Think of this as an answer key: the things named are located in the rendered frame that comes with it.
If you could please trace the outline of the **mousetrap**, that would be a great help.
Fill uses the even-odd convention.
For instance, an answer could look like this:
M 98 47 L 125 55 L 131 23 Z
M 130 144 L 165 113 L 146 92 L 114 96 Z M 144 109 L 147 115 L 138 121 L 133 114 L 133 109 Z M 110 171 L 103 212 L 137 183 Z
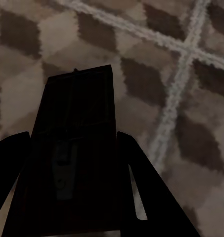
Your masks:
M 120 230 L 111 65 L 48 77 L 1 237 Z

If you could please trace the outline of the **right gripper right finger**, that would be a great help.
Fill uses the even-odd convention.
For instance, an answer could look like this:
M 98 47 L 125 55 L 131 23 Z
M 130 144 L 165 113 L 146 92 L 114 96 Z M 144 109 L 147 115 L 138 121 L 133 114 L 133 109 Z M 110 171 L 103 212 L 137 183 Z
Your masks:
M 121 237 L 201 237 L 136 140 L 117 132 Z M 148 220 L 136 217 L 129 165 Z

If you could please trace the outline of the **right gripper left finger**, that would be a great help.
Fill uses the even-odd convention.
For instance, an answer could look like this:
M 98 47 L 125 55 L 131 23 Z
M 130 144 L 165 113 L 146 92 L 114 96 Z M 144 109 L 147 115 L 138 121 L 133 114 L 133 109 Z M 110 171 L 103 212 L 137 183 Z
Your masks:
M 0 210 L 31 150 L 28 131 L 0 141 Z

